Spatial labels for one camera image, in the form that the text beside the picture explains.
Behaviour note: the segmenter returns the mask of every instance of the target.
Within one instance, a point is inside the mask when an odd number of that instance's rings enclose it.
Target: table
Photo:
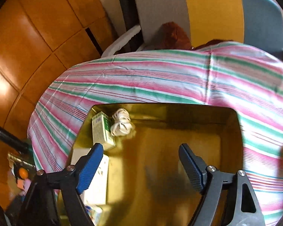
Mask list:
[[[93,105],[169,102],[231,107],[244,167],[266,225],[283,214],[283,62],[252,46],[223,42],[197,51],[155,50],[84,62],[59,76],[29,121],[37,169],[60,171]]]

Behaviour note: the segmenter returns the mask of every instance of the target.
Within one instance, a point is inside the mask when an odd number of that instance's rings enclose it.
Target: gray cushion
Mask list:
[[[147,46],[162,40],[161,26],[174,21],[190,38],[190,21],[186,0],[135,0],[141,31]]]

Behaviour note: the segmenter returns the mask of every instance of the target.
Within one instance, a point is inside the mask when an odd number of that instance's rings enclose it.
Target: blue cushion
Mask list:
[[[283,48],[283,18],[273,0],[242,0],[244,43],[275,56]]]

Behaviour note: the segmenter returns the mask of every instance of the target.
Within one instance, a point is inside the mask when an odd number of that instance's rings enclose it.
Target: silver bolt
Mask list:
[[[239,170],[239,171],[238,171],[238,174],[239,174],[240,176],[245,176],[245,171]]]
[[[41,169],[41,170],[38,170],[38,171],[37,171],[37,175],[38,175],[38,176],[41,176],[41,175],[43,175],[43,174],[44,174],[44,172],[45,172],[45,171],[44,171],[44,170],[42,170],[42,169]]]
[[[208,169],[210,172],[216,171],[216,167],[214,167],[214,166],[208,166],[207,169]]]
[[[74,165],[69,165],[67,168],[67,171],[71,172],[75,169],[75,166]]]

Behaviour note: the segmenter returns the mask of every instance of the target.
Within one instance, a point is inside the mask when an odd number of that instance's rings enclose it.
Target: black strip on floor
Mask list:
[[[94,35],[92,34],[90,28],[87,28],[86,30],[87,35],[89,36],[90,40],[92,41],[93,45],[99,52],[100,56],[103,54],[103,50],[101,49],[100,45],[97,43],[97,40],[95,39]]]

